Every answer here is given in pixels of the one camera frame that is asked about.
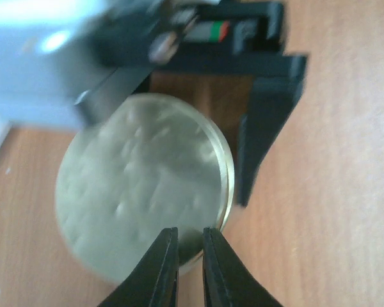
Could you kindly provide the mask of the white jar lid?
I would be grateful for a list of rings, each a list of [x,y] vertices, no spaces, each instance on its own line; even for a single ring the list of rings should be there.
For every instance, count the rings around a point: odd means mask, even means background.
[[[225,227],[234,192],[232,152],[218,126],[183,100],[140,93],[75,135],[55,210],[72,254],[118,284],[164,228],[178,229],[188,272],[202,256],[204,228]]]

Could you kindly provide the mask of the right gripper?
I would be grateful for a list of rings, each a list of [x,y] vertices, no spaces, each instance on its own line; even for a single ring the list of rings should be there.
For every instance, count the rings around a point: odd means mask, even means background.
[[[300,81],[306,54],[286,54],[281,1],[121,8],[92,32],[95,63],[74,64],[74,127],[104,122],[152,72],[253,75]]]

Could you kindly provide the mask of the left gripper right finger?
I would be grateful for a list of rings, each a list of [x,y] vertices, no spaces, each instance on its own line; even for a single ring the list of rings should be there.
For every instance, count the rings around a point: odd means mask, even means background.
[[[206,306],[280,306],[251,275],[218,229],[204,229],[203,247]]]

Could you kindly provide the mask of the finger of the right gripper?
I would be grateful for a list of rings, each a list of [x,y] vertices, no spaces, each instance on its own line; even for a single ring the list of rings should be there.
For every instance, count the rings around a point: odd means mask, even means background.
[[[251,55],[243,73],[254,76],[239,124],[237,202],[247,206],[260,164],[303,93],[307,55]]]

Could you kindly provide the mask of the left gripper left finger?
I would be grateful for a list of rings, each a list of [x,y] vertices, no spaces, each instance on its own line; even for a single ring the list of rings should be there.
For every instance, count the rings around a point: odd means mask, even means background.
[[[130,275],[99,305],[176,306],[178,281],[178,229],[165,228]]]

